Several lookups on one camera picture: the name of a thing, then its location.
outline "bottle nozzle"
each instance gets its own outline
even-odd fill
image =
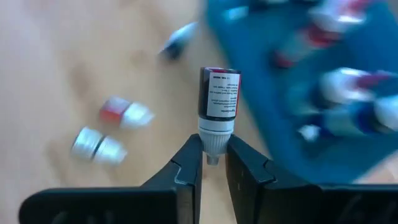
[[[206,155],[206,161],[207,161],[207,165],[217,166],[218,165],[218,161],[219,161],[219,157],[218,156]]]

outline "wooden table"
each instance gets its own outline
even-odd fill
[[[42,189],[140,185],[197,132],[199,69],[226,66],[215,41],[201,25],[181,61],[164,63],[157,53],[173,30],[197,20],[199,2],[0,3],[0,223],[17,223],[21,202]],[[155,120],[136,131],[98,122],[99,108],[113,95],[144,103]],[[129,155],[122,165],[70,155],[86,125],[124,143]],[[235,134],[264,149],[243,100]],[[202,223],[235,223],[223,163],[204,168]],[[370,176],[364,179],[396,179],[388,169]]]

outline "blue tray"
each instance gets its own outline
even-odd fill
[[[208,0],[206,18],[231,67],[243,73],[242,93],[274,160],[312,182],[351,182],[398,148],[398,134],[347,138],[304,144],[295,123],[283,110],[290,86],[314,80],[337,67],[398,72],[398,27],[384,2],[369,9],[368,23],[343,42],[316,53],[290,70],[269,64],[269,52],[307,21],[308,5],[288,3],[252,12],[229,21],[224,11],[247,0]],[[380,95],[397,93],[397,83],[383,86]]]

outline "bottle cap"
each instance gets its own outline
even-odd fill
[[[324,97],[334,103],[368,101],[373,99],[374,95],[366,89],[358,88],[357,80],[369,75],[371,74],[357,69],[339,68],[321,78],[320,88]]]
[[[234,130],[234,120],[211,121],[199,118],[198,128],[203,150],[207,156],[207,164],[216,166],[220,155],[226,153],[228,140]]]
[[[155,114],[152,113],[146,106],[138,102],[133,102],[123,113],[120,127],[131,129],[140,128],[149,124],[154,117]]]
[[[398,95],[376,100],[374,112],[382,125],[398,131]]]
[[[297,130],[301,137],[308,142],[315,142],[319,138],[320,128],[315,125],[305,125]]]
[[[99,131],[84,127],[73,143],[72,153],[83,159],[91,159],[102,137]]]

